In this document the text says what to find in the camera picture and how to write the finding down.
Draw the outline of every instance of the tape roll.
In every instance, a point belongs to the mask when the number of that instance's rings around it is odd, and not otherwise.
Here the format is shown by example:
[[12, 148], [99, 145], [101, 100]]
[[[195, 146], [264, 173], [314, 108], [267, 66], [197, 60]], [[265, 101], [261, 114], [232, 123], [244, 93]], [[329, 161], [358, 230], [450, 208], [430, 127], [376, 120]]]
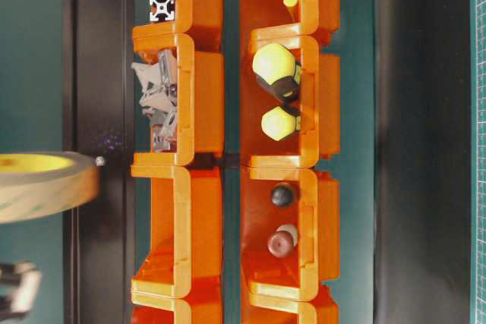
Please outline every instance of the tape roll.
[[0, 154], [0, 223], [56, 214], [94, 199], [99, 172], [79, 153]]

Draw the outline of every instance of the cutting mat grid lines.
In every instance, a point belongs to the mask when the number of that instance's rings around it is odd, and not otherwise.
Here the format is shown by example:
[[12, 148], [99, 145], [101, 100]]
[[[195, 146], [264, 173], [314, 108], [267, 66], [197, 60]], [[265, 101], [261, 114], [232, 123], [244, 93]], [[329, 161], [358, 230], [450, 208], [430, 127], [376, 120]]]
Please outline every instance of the cutting mat grid lines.
[[475, 247], [473, 254], [473, 283], [475, 296], [473, 304], [473, 321], [486, 323], [486, 39], [484, 26], [486, 24], [486, 0], [473, 0], [472, 3], [473, 27], [472, 34], [474, 51], [473, 74], [475, 74]]

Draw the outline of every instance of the small ball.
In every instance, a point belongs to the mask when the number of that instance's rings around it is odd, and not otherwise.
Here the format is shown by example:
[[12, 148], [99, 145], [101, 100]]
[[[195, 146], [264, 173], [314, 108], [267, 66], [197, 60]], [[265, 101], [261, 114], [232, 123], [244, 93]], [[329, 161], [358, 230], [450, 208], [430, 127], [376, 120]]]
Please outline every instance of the small ball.
[[277, 184], [271, 193], [272, 203], [283, 208], [289, 206], [294, 202], [296, 198], [296, 192], [294, 187], [286, 182]]

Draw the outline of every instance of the orange storage bin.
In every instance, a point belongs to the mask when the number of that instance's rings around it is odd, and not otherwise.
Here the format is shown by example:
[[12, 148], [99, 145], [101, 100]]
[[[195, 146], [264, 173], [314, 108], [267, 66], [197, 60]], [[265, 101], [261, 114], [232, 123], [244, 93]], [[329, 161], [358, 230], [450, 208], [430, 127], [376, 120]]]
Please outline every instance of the orange storage bin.
[[[280, 105], [263, 90], [252, 70], [256, 51], [277, 42], [301, 62], [299, 133], [276, 142], [261, 129], [262, 115]], [[250, 55], [241, 66], [241, 158], [251, 167], [315, 166], [319, 158], [329, 158], [340, 149], [339, 57], [320, 54], [319, 45], [309, 36], [260, 41], [250, 45]]]
[[188, 33], [201, 51], [219, 51], [222, 0], [175, 0], [175, 19], [135, 27], [133, 39], [170, 33]]
[[186, 34], [167, 34], [134, 41], [134, 51], [149, 64], [157, 63], [157, 53], [162, 49], [174, 49], [177, 55], [177, 149], [174, 153], [135, 153], [134, 164], [188, 165], [195, 153], [220, 156], [224, 148], [222, 55], [194, 51], [194, 42]]
[[292, 19], [282, 0], [240, 0], [241, 46], [248, 40], [312, 35], [320, 44], [329, 44], [339, 28], [339, 0], [298, 0]]
[[320, 286], [311, 302], [248, 294], [242, 290], [243, 324], [338, 324], [339, 308], [327, 286]]
[[134, 294], [182, 298], [193, 282], [214, 278], [222, 264], [219, 169], [132, 165], [151, 179], [150, 253], [132, 279]]
[[[298, 189], [298, 201], [272, 204], [277, 182]], [[267, 238], [280, 225], [298, 229], [298, 245], [276, 258]], [[339, 277], [339, 182], [306, 168], [241, 169], [241, 267], [252, 294], [310, 301], [320, 282]]]
[[184, 299], [132, 294], [135, 307], [131, 324], [220, 324], [222, 301], [219, 282], [202, 280]]

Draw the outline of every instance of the black panel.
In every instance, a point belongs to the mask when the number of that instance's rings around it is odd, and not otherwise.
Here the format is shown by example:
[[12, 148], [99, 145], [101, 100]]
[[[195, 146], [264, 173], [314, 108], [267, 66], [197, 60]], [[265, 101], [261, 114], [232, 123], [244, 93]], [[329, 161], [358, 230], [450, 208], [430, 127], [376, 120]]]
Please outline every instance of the black panel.
[[377, 0], [375, 322], [467, 323], [469, 0]]
[[133, 6], [65, 0], [65, 147], [106, 160], [98, 199], [65, 215], [66, 323], [131, 321]]

